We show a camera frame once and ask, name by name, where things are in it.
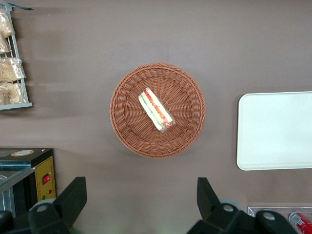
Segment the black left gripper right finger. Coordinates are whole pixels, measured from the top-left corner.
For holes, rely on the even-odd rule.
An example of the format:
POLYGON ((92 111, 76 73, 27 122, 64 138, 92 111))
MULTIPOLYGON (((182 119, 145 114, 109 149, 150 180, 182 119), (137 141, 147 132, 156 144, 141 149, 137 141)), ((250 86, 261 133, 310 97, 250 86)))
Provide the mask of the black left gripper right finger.
POLYGON ((197 179, 197 206, 202 219, 189 234, 295 234, 297 231, 281 214, 269 210, 255 217, 235 205, 222 203, 205 177, 197 179))

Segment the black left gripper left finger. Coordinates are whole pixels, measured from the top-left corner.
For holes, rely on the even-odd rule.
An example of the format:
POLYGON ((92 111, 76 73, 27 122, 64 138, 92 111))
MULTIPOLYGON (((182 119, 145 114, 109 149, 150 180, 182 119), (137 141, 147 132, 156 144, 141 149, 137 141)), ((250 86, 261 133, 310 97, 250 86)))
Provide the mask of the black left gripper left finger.
POLYGON ((13 217, 0 212, 2 234, 70 234, 87 202, 86 178, 76 177, 56 198, 43 200, 28 212, 13 217))

